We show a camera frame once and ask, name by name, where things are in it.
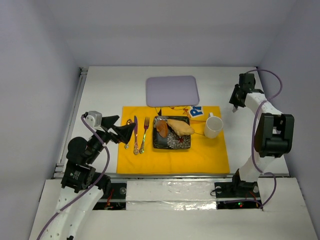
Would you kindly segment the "small brown bread piece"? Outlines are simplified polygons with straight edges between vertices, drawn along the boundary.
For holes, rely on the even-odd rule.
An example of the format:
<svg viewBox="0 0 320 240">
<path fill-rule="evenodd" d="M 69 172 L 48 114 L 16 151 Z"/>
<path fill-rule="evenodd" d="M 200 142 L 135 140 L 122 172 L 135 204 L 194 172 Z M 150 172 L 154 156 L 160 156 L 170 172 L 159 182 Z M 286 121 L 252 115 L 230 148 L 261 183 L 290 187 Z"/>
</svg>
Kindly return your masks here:
<svg viewBox="0 0 320 240">
<path fill-rule="evenodd" d="M 166 138 L 169 134 L 168 124 L 165 120 L 158 120 L 155 128 L 162 138 Z"/>
</svg>

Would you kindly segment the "large yellow bread piece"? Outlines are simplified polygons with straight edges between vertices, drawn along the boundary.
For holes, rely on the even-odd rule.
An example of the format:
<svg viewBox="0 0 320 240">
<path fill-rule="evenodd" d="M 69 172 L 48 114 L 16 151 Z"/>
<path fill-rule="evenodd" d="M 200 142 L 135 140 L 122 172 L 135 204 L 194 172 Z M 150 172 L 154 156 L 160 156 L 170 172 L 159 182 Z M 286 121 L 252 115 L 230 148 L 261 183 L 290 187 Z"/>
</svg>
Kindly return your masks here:
<svg viewBox="0 0 320 240">
<path fill-rule="evenodd" d="M 167 124 L 180 137 L 190 136 L 195 133 L 195 130 L 184 121 L 168 119 Z"/>
</svg>

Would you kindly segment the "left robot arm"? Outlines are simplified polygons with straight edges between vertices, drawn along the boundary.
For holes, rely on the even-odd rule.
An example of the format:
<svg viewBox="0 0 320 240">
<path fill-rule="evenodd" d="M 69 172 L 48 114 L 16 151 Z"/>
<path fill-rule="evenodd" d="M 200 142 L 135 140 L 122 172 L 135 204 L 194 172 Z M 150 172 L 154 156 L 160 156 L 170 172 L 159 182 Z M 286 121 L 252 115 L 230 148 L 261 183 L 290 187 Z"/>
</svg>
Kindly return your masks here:
<svg viewBox="0 0 320 240">
<path fill-rule="evenodd" d="M 98 200 L 111 193 L 111 178 L 92 166 L 102 151 L 110 162 L 109 142 L 128 144 L 136 123 L 116 126 L 118 115 L 103 117 L 97 111 L 85 112 L 82 123 L 92 132 L 86 140 L 74 137 L 67 146 L 67 163 L 61 180 L 53 216 L 37 236 L 39 240 L 77 240 Z"/>
</svg>

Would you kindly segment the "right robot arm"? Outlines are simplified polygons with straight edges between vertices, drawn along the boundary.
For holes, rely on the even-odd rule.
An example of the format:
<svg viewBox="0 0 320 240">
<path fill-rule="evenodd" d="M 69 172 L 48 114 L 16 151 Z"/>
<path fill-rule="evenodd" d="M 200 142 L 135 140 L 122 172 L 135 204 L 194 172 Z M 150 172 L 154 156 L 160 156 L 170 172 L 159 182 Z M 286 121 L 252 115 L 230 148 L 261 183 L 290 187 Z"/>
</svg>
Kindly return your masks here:
<svg viewBox="0 0 320 240">
<path fill-rule="evenodd" d="M 230 182 L 215 183 L 217 199 L 244 199 L 258 187 L 258 179 L 275 159 L 292 149 L 295 118 L 276 109 L 261 89 L 256 88 L 253 70 L 239 75 L 229 103 L 234 111 L 248 108 L 254 114 L 251 156 Z"/>
</svg>

